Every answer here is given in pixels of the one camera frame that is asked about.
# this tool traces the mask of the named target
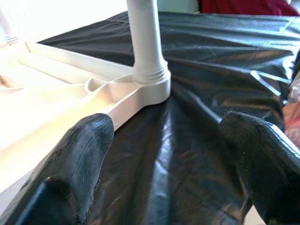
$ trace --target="black plastic sheet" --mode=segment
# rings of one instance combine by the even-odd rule
[[[243,187],[218,125],[238,111],[284,128],[300,19],[173,13],[159,19],[171,97],[115,133],[85,224],[239,224],[252,205],[249,192],[260,190]],[[41,43],[134,63],[127,13]]]

